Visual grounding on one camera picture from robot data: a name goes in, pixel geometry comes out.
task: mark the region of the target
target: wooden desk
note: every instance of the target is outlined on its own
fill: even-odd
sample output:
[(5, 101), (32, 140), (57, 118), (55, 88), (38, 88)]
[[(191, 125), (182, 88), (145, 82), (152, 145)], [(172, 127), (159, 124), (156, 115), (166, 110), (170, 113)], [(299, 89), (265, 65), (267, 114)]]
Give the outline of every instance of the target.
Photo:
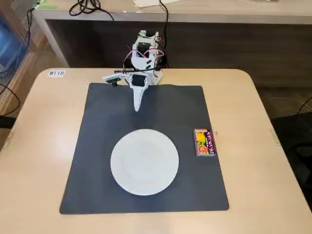
[(312, 214), (251, 78), (239, 70), (165, 70), (161, 82), (203, 86), (228, 211), (61, 215), (88, 85), (112, 72), (66, 69), (64, 78), (48, 78), (46, 70), (38, 76), (0, 154), (3, 233), (311, 233)]

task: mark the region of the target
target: black mat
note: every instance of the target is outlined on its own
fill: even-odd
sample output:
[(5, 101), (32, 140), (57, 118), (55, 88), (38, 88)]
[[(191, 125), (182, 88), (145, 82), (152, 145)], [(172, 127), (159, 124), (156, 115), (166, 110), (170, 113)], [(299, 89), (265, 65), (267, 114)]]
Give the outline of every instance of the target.
[[(211, 129), (200, 86), (150, 86), (139, 112), (127, 86), (89, 86), (61, 214), (221, 211), (229, 208), (217, 155), (196, 156), (193, 131)], [(154, 129), (179, 153), (172, 184), (152, 196), (124, 191), (110, 169), (111, 152), (126, 134)]]

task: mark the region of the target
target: colorful snack box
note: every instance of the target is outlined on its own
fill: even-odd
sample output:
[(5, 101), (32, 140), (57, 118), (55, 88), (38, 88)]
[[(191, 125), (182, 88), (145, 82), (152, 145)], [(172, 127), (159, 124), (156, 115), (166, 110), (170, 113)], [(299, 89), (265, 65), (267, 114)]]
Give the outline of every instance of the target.
[(195, 129), (194, 140), (195, 140), (196, 156), (215, 155), (215, 146), (211, 130)]

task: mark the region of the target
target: white plate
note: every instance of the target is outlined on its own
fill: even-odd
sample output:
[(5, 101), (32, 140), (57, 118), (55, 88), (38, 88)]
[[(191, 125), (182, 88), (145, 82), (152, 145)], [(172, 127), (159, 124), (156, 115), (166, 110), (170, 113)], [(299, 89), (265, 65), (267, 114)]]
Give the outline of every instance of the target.
[(125, 135), (115, 145), (111, 169), (116, 182), (136, 195), (153, 195), (174, 180), (179, 156), (173, 142), (163, 133), (140, 129)]

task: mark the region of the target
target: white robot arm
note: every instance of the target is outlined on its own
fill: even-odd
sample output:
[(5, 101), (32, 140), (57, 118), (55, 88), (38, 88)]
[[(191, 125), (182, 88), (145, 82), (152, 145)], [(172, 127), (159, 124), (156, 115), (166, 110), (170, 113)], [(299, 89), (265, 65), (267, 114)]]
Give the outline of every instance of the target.
[(155, 68), (159, 60), (158, 55), (158, 32), (153, 36), (146, 36), (146, 31), (141, 31), (136, 42), (132, 46), (131, 63), (137, 70), (124, 71), (124, 73), (116, 73), (111, 76), (104, 77), (104, 80), (113, 85), (125, 79), (129, 86), (133, 89), (133, 102), (135, 111), (139, 111), (144, 91), (149, 85), (158, 84), (161, 80), (162, 73), (157, 72), (155, 76)]

